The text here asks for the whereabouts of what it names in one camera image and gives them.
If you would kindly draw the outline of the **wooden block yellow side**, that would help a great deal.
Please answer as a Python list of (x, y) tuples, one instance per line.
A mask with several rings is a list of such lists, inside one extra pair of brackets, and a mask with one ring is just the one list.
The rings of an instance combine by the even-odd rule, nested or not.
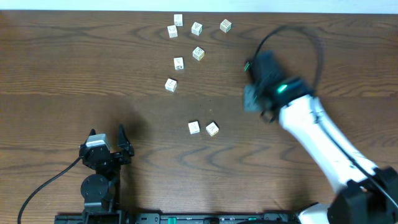
[(200, 48), (200, 47), (196, 47), (193, 52), (192, 52), (193, 58), (195, 58), (196, 60), (200, 61), (204, 55), (205, 55), (205, 51)]

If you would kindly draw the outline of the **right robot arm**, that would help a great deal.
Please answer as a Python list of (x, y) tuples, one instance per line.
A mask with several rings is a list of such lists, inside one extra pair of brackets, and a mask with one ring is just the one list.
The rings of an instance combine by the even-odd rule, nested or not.
[(289, 132), (328, 179), (335, 199), (296, 214), (298, 223), (397, 223), (397, 171), (380, 169), (361, 154), (327, 115), (315, 89), (289, 78), (271, 52), (248, 60), (251, 84), (245, 103), (254, 104)]

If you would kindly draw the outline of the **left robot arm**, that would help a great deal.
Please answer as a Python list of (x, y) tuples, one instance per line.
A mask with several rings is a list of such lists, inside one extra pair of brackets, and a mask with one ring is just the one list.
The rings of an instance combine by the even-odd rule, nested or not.
[(105, 134), (97, 134), (94, 129), (84, 144), (80, 146), (79, 158), (83, 165), (95, 171), (81, 184), (84, 198), (84, 223), (134, 223), (135, 218), (120, 209), (121, 166), (131, 163), (134, 149), (127, 139), (123, 125), (119, 125), (119, 152), (111, 152)]

